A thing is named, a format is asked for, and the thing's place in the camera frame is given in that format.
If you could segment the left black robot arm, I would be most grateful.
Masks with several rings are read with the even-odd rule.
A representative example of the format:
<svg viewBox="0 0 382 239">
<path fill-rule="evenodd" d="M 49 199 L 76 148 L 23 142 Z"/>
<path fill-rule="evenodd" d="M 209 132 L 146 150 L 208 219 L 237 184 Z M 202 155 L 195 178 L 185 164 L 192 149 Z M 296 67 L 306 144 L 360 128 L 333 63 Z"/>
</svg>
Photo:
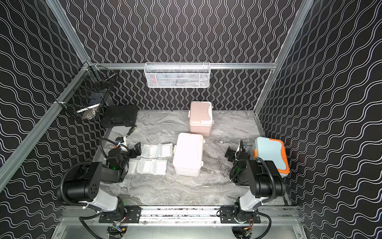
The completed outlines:
<svg viewBox="0 0 382 239">
<path fill-rule="evenodd" d="M 57 197 L 66 205 L 91 208 L 102 213 L 124 214 L 123 201 L 100 188 L 101 183 L 121 183 L 128 172 L 129 162 L 141 155 L 141 142 L 129 148 L 124 145 L 124 139 L 118 137 L 115 141 L 101 138 L 100 142 L 108 142 L 114 147 L 106 153 L 101 147 L 106 163 L 84 161 L 68 169 L 60 182 Z"/>
</svg>

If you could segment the white first aid box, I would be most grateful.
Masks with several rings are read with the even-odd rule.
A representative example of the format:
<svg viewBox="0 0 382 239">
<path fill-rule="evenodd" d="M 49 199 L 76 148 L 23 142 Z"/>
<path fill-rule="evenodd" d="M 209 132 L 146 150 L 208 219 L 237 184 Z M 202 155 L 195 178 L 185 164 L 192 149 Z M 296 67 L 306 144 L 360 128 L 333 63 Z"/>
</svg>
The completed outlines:
<svg viewBox="0 0 382 239">
<path fill-rule="evenodd" d="M 176 174 L 199 177 L 201 168 L 204 165 L 204 142 L 204 137 L 201 134 L 179 134 L 173 158 Z"/>
</svg>

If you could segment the pink first aid box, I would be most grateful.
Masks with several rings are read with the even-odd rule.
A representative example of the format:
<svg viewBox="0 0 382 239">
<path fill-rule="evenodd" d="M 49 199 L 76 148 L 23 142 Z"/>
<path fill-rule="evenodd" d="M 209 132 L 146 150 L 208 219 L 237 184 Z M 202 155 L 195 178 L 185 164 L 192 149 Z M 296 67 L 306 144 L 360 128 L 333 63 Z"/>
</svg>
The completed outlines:
<svg viewBox="0 0 382 239">
<path fill-rule="evenodd" d="M 210 136 L 214 125 L 211 102 L 191 102 L 189 110 L 190 133 Z"/>
</svg>

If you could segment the light blue first aid box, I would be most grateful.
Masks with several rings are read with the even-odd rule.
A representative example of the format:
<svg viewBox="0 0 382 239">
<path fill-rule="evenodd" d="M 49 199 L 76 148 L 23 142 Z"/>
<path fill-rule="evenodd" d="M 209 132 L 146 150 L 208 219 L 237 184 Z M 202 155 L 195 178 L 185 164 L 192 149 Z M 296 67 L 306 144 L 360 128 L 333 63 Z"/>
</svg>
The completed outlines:
<svg viewBox="0 0 382 239">
<path fill-rule="evenodd" d="M 284 143 L 279 139 L 258 137 L 250 149 L 251 159 L 272 161 L 282 178 L 290 173 Z"/>
</svg>

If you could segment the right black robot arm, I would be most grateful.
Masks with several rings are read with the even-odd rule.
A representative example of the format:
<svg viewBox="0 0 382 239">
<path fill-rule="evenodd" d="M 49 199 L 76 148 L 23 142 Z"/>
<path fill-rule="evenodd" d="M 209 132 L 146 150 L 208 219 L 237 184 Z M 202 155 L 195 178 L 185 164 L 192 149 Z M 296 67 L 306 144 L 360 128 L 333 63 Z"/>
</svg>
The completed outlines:
<svg viewBox="0 0 382 239">
<path fill-rule="evenodd" d="M 289 165 L 282 141 L 258 137 L 248 150 L 241 140 L 236 150 L 229 148 L 226 151 L 225 157 L 233 163 L 230 181 L 237 186 L 249 187 L 235 202 L 237 214 L 253 212 L 285 194 L 284 177 L 289 174 Z"/>
</svg>

